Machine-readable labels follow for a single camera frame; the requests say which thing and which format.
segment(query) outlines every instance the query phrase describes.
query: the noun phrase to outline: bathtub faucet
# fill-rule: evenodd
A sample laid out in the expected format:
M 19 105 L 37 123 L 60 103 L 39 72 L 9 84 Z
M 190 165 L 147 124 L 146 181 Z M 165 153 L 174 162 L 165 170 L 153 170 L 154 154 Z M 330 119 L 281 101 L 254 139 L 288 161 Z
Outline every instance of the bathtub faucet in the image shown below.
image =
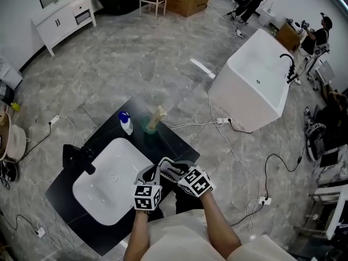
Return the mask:
M 295 71 L 295 63 L 294 63 L 293 58 L 290 55 L 282 54 L 279 57 L 282 58 L 283 56 L 289 57 L 291 59 L 291 62 L 293 62 L 292 65 L 290 66 L 289 74 L 288 74 L 288 81 L 287 81 L 287 83 L 290 83 L 291 81 L 295 80 L 295 78 L 297 77 L 297 75 L 294 75 L 293 77 L 291 77 L 294 74 L 294 71 Z

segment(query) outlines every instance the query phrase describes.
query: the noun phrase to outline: soap bottle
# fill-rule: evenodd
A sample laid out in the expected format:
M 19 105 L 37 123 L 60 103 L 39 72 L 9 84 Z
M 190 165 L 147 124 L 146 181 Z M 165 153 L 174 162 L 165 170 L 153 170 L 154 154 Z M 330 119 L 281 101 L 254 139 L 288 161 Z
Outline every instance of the soap bottle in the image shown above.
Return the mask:
M 119 113 L 119 119 L 121 121 L 121 127 L 123 128 L 123 130 L 128 135 L 131 135 L 133 132 L 133 124 L 132 124 L 132 121 L 130 120 L 130 116 L 128 115 L 128 113 L 125 111 L 121 111 Z

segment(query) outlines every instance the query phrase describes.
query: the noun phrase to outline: power strip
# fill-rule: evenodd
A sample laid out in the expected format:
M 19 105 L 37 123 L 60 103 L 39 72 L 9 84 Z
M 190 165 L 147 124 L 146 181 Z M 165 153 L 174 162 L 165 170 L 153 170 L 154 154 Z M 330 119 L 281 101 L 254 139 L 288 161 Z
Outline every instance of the power strip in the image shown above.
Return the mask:
M 272 201 L 272 198 L 269 198 L 266 200 L 266 197 L 260 197 L 259 204 L 265 204 L 270 205 Z
M 57 116 L 55 116 L 52 120 L 50 120 L 50 122 L 51 122 L 51 126 L 53 126 L 55 123 L 57 123 L 58 122 L 58 120 L 59 120 L 59 116 L 57 115 Z
M 42 227 L 38 230 L 38 236 L 39 238 L 42 238 L 44 235 L 46 234 L 45 229 L 43 229 Z
M 231 118 L 217 118 L 216 119 L 216 123 L 218 123 L 218 124 L 227 124 L 227 123 L 229 123 L 229 120 L 232 121 Z

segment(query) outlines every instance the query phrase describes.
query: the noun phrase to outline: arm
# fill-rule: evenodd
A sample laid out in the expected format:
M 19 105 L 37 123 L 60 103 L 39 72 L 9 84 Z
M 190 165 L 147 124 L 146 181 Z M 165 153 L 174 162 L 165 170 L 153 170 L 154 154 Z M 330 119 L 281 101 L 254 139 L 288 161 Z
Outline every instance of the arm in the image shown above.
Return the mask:
M 132 233 L 130 234 L 124 261 L 140 261 L 149 248 L 150 238 L 147 230 L 147 214 L 136 211 Z
M 227 259 L 241 246 L 241 242 L 220 211 L 212 193 L 207 191 L 200 199 L 206 215 L 209 240 L 216 251 Z
M 311 40 L 316 40 L 316 36 L 306 28 L 307 35 L 310 37 Z

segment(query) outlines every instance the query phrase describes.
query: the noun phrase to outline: white cloth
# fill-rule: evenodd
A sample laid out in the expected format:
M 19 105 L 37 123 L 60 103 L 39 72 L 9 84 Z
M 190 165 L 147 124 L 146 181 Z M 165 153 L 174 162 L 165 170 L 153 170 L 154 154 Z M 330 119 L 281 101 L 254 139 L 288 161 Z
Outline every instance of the white cloth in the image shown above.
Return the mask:
M 209 242 L 203 210 L 192 210 L 152 221 L 150 248 L 141 261 L 224 261 Z M 247 243 L 227 261 L 295 261 L 267 236 Z

